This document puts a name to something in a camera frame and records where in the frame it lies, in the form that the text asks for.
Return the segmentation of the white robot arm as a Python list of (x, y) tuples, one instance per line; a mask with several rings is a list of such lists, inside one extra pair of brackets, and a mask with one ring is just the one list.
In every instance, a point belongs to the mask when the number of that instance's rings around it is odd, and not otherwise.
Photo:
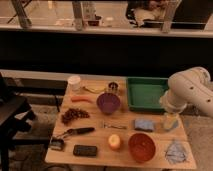
[(163, 128), (166, 131), (176, 127), (178, 115), (188, 104), (213, 118), (213, 90), (208, 87), (210, 83), (210, 73), (203, 67), (193, 67), (169, 77), (169, 89), (159, 99), (165, 110)]

